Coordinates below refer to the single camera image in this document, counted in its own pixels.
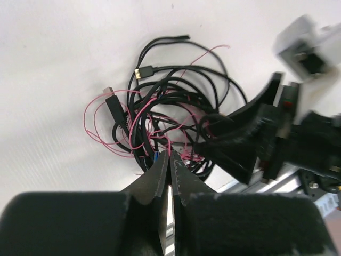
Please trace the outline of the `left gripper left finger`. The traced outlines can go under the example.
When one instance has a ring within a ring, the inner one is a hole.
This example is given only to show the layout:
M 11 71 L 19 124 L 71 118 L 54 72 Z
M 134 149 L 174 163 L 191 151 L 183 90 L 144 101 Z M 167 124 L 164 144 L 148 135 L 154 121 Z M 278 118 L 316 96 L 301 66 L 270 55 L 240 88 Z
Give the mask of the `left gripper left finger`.
M 161 153 L 119 192 L 17 195 L 1 215 L 1 255 L 164 255 L 168 161 Z

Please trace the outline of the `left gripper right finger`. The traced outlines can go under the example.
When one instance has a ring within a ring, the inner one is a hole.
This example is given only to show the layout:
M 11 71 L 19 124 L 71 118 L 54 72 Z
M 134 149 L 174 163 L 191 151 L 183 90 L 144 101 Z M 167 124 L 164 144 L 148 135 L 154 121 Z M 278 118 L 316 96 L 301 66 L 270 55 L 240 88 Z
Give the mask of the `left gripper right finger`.
M 176 255 L 335 255 L 316 205 L 292 193 L 217 193 L 170 154 Z

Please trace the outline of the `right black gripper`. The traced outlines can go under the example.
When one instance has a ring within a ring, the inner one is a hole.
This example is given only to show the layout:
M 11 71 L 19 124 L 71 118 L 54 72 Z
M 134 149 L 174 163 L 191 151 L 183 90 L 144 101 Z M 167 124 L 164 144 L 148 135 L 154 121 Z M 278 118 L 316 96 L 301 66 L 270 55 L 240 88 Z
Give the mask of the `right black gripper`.
M 291 164 L 339 184 L 340 115 L 309 111 L 295 123 L 302 86 L 291 83 L 283 88 L 278 104 L 277 133 L 273 103 L 281 80 L 282 73 L 274 72 L 253 100 L 227 116 L 210 117 L 204 131 L 214 137 L 197 143 L 194 151 L 244 184 L 250 182 L 258 158 L 266 181 L 275 180 L 283 165 Z

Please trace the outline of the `aluminium mounting rail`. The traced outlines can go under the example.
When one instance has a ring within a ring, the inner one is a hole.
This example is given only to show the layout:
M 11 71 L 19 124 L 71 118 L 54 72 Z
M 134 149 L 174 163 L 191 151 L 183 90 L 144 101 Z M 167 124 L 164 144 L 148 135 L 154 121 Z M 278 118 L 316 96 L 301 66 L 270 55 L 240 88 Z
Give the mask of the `aluminium mounting rail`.
M 290 193 L 299 189 L 301 182 L 298 177 L 298 168 L 286 164 L 280 171 L 276 180 L 268 183 L 262 181 L 262 172 L 256 171 L 249 185 L 232 180 L 217 190 L 218 193 Z

